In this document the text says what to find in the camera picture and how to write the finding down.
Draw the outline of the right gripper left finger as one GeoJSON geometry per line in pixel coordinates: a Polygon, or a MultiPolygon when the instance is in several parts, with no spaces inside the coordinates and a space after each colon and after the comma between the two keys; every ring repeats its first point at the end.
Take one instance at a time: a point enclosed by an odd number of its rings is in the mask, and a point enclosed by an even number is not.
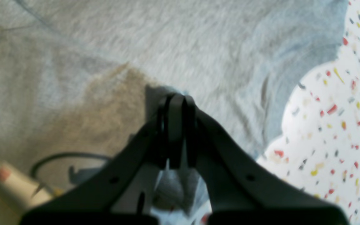
{"type": "Polygon", "coordinates": [[[26,213],[21,225],[158,225],[150,215],[160,171],[176,167],[176,95],[89,180],[26,213]]]}

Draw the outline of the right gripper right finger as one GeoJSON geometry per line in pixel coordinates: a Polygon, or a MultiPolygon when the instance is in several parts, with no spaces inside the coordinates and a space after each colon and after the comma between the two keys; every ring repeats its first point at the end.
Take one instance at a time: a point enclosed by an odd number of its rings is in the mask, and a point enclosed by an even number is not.
{"type": "Polygon", "coordinates": [[[187,165],[201,175],[209,225],[347,225],[339,207],[307,194],[249,157],[190,96],[184,97],[187,165]]]}

